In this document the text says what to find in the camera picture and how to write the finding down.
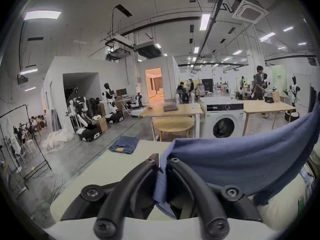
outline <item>black laptop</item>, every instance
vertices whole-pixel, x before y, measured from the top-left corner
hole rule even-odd
[[[163,106],[163,111],[173,111],[178,110],[178,107],[176,105],[169,105],[169,106]]]

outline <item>ceiling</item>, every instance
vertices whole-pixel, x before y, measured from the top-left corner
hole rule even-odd
[[[272,8],[267,17],[255,24],[254,35],[260,38],[271,31],[276,33],[270,38],[270,43],[263,42],[262,53],[265,57],[297,51],[312,51],[312,40],[304,16],[288,0],[258,0],[265,8]],[[207,0],[198,0],[203,13],[212,12],[212,3]],[[231,6],[233,0],[224,0]],[[114,33],[123,33],[127,30],[165,19],[178,17],[201,16],[198,3],[189,0],[32,0],[26,11],[29,10],[57,10],[61,15],[54,19],[32,19],[25,22],[22,35],[23,67],[36,64],[39,73],[45,73],[54,56],[83,56],[93,59],[105,59],[106,49],[104,38],[112,26],[112,9],[122,4],[132,14],[126,17],[117,9],[114,10]],[[216,23],[210,32],[207,43],[202,51],[205,59],[198,62],[222,62],[231,57],[228,63],[246,64],[246,50],[254,36],[239,35],[249,23],[231,18],[232,13],[220,10]],[[190,33],[190,25],[194,25],[194,33]],[[18,45],[22,19],[16,26],[15,34],[11,39],[7,54],[8,69],[16,76],[19,71]],[[155,43],[162,47],[162,53],[173,55],[178,64],[190,62],[194,56],[194,47],[200,46],[206,31],[199,30],[200,20],[180,21],[158,25],[143,29],[136,33],[136,43],[150,41],[146,33],[153,36]],[[283,29],[293,26],[294,29],[284,32]],[[43,37],[42,41],[27,42],[27,38]]]

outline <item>open door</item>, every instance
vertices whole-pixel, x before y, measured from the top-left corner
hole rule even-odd
[[[163,102],[165,96],[163,93],[161,68],[158,67],[145,70],[145,74],[149,103]]]

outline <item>wooden table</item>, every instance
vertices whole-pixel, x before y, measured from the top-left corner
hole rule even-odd
[[[82,174],[80,174],[68,187],[54,200],[50,206],[52,218],[58,222],[64,212],[80,194],[82,188],[90,184],[103,186],[119,182],[134,167],[158,153],[159,157],[170,146],[171,142],[154,142],[139,140],[132,154],[123,154],[106,150]]]
[[[242,136],[246,134],[249,114],[275,112],[272,129],[275,125],[276,117],[280,111],[290,111],[289,122],[291,121],[291,112],[296,109],[294,106],[283,102],[267,103],[264,100],[244,100],[243,110],[246,112],[245,124]]]
[[[156,133],[153,125],[152,118],[162,118],[162,117],[181,117],[181,116],[192,116],[194,118],[195,130],[194,138],[200,137],[200,114],[203,114],[200,104],[179,104],[177,105],[178,110],[174,111],[164,111],[163,106],[153,106],[153,109],[146,109],[143,111],[139,118],[149,117],[152,127],[153,140],[156,141]]]

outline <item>poster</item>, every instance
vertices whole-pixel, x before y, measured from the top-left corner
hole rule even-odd
[[[287,74],[285,65],[275,65],[272,67],[272,82],[273,86],[277,88],[281,97],[287,97],[283,92],[287,89]]]

